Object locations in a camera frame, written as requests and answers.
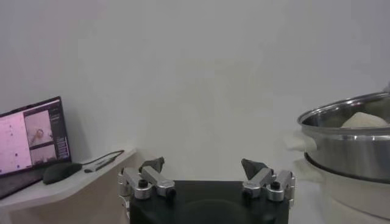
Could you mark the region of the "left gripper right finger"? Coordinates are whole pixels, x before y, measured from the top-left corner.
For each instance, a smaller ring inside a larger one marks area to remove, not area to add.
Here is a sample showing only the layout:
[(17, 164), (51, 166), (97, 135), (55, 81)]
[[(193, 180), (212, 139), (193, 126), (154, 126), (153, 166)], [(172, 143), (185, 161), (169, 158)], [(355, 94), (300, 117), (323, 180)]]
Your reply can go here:
[(266, 198), (273, 202), (286, 200), (289, 207), (294, 206), (296, 177), (289, 170), (275, 172), (265, 163), (243, 158), (241, 165), (247, 177), (243, 182), (242, 195), (245, 200), (252, 201), (265, 193)]

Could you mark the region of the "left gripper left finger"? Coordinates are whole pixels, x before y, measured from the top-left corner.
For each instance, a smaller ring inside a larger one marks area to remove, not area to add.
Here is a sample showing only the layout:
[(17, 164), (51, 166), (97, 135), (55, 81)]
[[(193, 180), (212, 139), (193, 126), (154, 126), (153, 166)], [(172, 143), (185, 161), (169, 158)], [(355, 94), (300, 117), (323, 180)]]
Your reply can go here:
[(122, 199), (126, 213), (130, 214), (132, 197), (144, 201), (150, 199), (155, 192), (166, 201), (173, 201), (177, 193), (176, 184), (161, 174), (164, 163), (164, 157), (159, 157), (144, 161), (138, 169), (124, 167), (119, 171), (119, 197)]

